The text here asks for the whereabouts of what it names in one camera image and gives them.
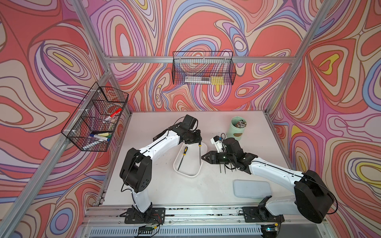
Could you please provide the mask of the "file tool five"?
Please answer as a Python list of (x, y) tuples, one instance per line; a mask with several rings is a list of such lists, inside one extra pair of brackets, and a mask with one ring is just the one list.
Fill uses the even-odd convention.
[(201, 142), (198, 143), (198, 149), (199, 149), (199, 165), (201, 167), (201, 147), (202, 147), (202, 144)]

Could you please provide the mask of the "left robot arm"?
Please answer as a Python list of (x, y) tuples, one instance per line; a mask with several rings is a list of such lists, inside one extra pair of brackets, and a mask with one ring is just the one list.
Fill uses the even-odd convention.
[(198, 120), (190, 115), (185, 115), (160, 134), (153, 138), (149, 145), (135, 149), (131, 148), (120, 170), (122, 187), (132, 193), (132, 208), (147, 215), (152, 209), (152, 202), (148, 196), (147, 188), (152, 178), (153, 162), (162, 157), (168, 150), (183, 143), (186, 145), (197, 144), (201, 146), (201, 131), (198, 129)]

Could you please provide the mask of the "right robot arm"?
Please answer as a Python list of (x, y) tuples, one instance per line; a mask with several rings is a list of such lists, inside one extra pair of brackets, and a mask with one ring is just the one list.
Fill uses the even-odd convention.
[(262, 199), (257, 211), (262, 219), (269, 216), (302, 215), (320, 224), (337, 199), (314, 171), (295, 171), (270, 163), (258, 155), (244, 152), (234, 138), (225, 139), (219, 149), (209, 151), (201, 159), (211, 165), (231, 164), (231, 170), (259, 176), (289, 190), (292, 195)]

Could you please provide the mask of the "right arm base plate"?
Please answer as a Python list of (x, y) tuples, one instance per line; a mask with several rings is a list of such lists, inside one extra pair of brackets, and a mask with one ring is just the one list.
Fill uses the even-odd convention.
[(239, 214), (244, 216), (246, 223), (283, 223), (285, 221), (283, 215), (272, 215), (266, 209), (266, 203), (272, 198), (272, 196), (266, 196), (258, 206), (255, 207), (242, 207), (242, 210), (239, 211)]

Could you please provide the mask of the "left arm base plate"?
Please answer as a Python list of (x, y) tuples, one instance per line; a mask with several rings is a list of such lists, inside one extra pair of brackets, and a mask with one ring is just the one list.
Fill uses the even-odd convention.
[(158, 224), (161, 225), (165, 221), (166, 209), (163, 207), (149, 208), (146, 212), (141, 213), (134, 207), (128, 208), (127, 211), (120, 215), (124, 217), (125, 224)]

